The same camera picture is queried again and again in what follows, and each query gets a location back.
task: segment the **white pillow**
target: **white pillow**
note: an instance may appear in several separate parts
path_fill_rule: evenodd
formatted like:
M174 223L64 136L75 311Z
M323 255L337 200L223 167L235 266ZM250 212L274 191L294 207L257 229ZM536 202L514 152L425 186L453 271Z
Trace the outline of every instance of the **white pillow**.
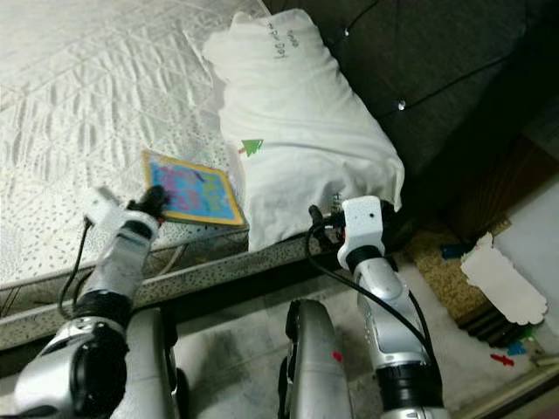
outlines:
M329 212L334 194L400 208L404 166L305 11L238 13L204 56L225 83L221 132L244 169L249 251L307 230L308 207Z

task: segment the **colorful book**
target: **colorful book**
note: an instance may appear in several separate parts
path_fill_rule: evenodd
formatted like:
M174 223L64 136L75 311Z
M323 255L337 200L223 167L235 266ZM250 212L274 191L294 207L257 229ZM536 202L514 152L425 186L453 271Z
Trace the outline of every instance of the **colorful book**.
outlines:
M245 224L225 172L150 151L143 159L148 186L161 185L169 194L164 211L169 220Z

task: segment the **white bedspread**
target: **white bedspread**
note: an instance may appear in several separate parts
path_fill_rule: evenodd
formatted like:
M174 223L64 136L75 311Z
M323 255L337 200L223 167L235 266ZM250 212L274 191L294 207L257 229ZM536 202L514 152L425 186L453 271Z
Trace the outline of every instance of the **white bedspread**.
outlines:
M83 194L138 198L144 148L228 169L200 48L239 10L266 13L258 0L0 2L0 286L68 269ZM211 233L167 223L156 247ZM82 260L106 240L93 229Z

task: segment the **mattress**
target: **mattress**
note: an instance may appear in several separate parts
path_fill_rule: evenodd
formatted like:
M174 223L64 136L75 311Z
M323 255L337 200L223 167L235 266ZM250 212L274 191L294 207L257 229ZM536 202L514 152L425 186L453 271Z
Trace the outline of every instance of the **mattress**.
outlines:
M84 194L140 197L143 149L229 171L200 50L239 10L267 13L258 0L0 2L0 290L68 271ZM154 248L230 231L165 223ZM84 265L108 239L91 231Z

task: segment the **tiled floor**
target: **tiled floor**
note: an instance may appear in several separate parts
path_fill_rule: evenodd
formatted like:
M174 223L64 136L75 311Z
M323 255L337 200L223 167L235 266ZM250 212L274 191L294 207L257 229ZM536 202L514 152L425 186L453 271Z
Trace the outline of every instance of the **tiled floor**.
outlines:
M491 360L490 354L502 352L461 332L416 267L404 257L397 262L430 326L449 409L456 410L529 369L526 356L514 357L514 367ZM328 309L342 346L354 417L379 416L379 392L356 294L318 277L178 326L176 362L189 378L190 417L276 416L278 372L289 344L284 334L287 308L298 298L318 299ZM0 413L11 411L13 382L0 381Z

